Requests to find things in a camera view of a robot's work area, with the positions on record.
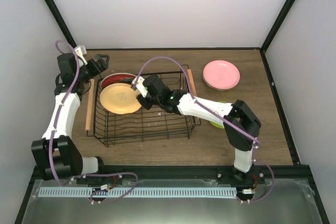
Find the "orange yellow plate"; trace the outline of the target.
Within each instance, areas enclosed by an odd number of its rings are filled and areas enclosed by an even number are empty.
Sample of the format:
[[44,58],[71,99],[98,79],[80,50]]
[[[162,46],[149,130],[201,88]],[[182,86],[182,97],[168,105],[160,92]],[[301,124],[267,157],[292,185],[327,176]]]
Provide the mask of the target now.
[[114,114],[129,114],[138,111],[141,104],[137,100],[139,91],[133,90],[130,84],[115,83],[105,87],[100,93],[100,103]]

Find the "black rimmed striped plate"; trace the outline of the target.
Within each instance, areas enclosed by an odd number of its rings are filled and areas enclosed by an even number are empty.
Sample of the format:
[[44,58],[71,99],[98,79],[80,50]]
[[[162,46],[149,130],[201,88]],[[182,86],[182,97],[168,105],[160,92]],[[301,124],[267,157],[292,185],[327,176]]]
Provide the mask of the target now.
[[101,89],[115,83],[130,84],[136,78],[136,75],[130,73],[114,73],[105,77],[100,84]]

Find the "green small plate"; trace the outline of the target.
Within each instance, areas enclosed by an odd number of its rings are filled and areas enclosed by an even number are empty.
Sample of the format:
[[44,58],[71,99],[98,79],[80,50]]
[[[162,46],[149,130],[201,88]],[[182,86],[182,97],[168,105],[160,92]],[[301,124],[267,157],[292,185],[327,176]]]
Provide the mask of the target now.
[[210,123],[212,126],[218,128],[218,129],[224,129],[224,127],[223,127],[221,124],[217,124],[217,123],[212,122],[212,121],[210,121],[209,123]]

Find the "pink bear plate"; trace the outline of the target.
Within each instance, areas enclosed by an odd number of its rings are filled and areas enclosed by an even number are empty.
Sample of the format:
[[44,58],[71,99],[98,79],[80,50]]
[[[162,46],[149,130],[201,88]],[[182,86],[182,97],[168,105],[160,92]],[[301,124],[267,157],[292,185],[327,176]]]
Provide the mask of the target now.
[[214,60],[209,62],[203,69],[203,79],[212,86],[224,88],[240,81],[240,72],[231,62]]

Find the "light blue flower plate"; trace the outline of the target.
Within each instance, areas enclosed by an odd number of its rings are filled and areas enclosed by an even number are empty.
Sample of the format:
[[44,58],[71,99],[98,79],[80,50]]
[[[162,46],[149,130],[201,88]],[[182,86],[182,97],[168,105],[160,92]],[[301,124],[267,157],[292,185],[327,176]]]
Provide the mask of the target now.
[[235,86],[238,85],[238,82],[235,82],[233,83],[232,85],[229,85],[229,86],[225,86],[224,88],[218,88],[218,87],[215,87],[215,86],[212,86],[210,83],[208,83],[205,79],[203,79],[203,81],[212,89],[214,90],[217,90],[217,91],[227,91],[227,90],[230,90],[232,88],[234,88]]

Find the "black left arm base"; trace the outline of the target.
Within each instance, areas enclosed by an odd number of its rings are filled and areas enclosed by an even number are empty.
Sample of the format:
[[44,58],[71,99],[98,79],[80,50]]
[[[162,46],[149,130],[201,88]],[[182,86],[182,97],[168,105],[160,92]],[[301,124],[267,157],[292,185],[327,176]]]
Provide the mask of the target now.
[[123,175],[86,174],[76,176],[73,180],[79,185],[88,185],[89,187],[107,191],[119,185],[123,180]]

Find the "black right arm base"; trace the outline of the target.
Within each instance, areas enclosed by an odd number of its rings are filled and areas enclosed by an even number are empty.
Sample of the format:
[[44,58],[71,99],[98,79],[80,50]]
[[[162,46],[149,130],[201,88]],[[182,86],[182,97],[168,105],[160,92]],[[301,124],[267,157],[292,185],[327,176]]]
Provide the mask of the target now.
[[232,186],[238,185],[252,185],[255,182],[257,184],[264,184],[265,180],[260,177],[261,170],[252,165],[251,169],[247,172],[241,172],[234,166],[221,166],[216,170],[217,179],[222,184],[230,184]]

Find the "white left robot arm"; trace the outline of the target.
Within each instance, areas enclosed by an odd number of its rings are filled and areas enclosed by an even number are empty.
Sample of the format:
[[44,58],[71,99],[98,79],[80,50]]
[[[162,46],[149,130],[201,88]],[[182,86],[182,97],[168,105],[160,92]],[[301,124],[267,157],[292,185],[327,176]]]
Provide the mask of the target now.
[[109,67],[108,55],[97,54],[84,63],[72,53],[57,58],[60,74],[56,77],[55,108],[41,140],[34,141],[31,151],[43,180],[89,174],[95,184],[102,184],[107,170],[99,166],[100,157],[83,157],[72,141],[76,112],[84,95],[85,83]]

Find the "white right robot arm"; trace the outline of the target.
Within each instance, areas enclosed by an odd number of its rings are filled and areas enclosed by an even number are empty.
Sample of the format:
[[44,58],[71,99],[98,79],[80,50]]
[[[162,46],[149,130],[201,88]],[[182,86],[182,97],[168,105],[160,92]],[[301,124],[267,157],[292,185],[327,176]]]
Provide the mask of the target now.
[[244,184],[251,179],[254,149],[260,145],[257,138],[261,122],[244,101],[215,102],[184,90],[170,90],[155,74],[147,78],[136,77],[132,81],[132,89],[140,92],[137,100],[147,110],[155,105],[167,113],[194,116],[221,125],[235,149],[235,181]]

